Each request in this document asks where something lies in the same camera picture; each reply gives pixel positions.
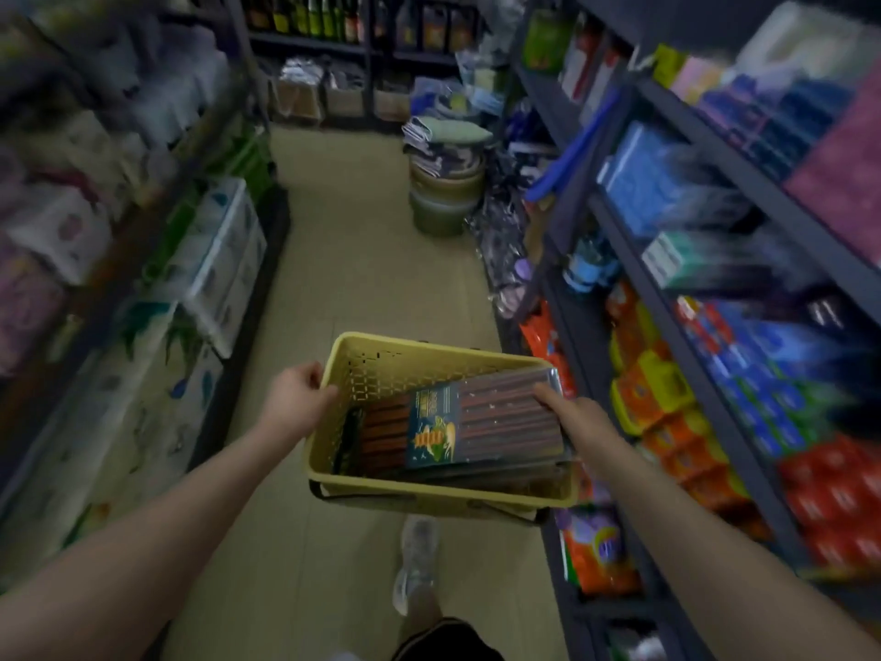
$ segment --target hand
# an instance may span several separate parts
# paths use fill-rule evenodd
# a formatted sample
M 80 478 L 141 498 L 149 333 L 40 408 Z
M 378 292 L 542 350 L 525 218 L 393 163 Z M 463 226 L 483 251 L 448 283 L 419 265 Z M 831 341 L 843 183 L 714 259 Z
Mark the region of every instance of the hand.
M 270 384 L 258 430 L 293 449 L 314 432 L 339 393 L 336 385 L 319 388 L 321 382 L 322 365 L 318 362 L 285 368 Z
M 587 448 L 598 440 L 620 438 L 606 411 L 593 399 L 579 397 L 569 401 L 543 382 L 535 386 L 535 398 L 557 413 L 560 424 L 576 448 Z

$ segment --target yellow shopping basket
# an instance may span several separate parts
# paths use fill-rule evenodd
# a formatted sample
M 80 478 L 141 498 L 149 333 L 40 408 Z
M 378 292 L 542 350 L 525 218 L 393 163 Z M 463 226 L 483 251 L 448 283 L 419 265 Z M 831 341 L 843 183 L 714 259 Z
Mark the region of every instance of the yellow shopping basket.
M 519 493 L 394 482 L 333 472 L 346 413 L 354 404 L 435 382 L 524 366 L 551 365 L 534 357 L 484 353 L 357 332 L 342 334 L 330 351 L 322 380 L 322 385 L 339 387 L 340 395 L 306 443 L 304 462 L 310 490 L 322 500 L 360 508 L 454 517 L 501 515 L 528 524 L 544 522 L 548 508 L 573 506 L 578 489 L 571 467 L 566 477 L 533 484 Z

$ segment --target purple package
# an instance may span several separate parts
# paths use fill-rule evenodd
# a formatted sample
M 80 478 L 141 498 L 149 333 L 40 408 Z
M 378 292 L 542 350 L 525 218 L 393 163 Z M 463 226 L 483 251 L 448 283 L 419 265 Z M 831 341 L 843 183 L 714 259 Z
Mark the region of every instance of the purple package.
M 0 376 L 10 376 L 61 309 L 64 289 L 0 234 Z
M 850 107 L 784 183 L 833 232 L 881 264 L 881 62 Z

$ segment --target sneaker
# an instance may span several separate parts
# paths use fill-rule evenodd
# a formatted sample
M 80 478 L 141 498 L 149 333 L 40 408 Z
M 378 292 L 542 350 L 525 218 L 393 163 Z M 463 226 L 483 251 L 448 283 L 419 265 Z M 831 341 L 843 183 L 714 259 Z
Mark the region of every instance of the sneaker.
M 438 552 L 437 520 L 427 515 L 407 515 L 401 530 L 403 564 L 392 589 L 392 604 L 402 617 L 407 616 L 407 599 L 421 584 L 435 584 Z

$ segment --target packaged chopsticks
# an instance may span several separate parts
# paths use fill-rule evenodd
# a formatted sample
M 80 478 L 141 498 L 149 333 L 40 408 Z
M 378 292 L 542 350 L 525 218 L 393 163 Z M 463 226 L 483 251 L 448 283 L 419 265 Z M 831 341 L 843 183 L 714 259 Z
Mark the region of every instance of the packaged chopsticks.
M 557 416 L 535 399 L 537 382 L 560 390 L 556 369 L 519 369 L 368 403 L 347 422 L 346 431 L 354 433 L 348 437 L 351 470 L 472 487 L 483 479 L 495 485 L 551 477 L 572 451 Z

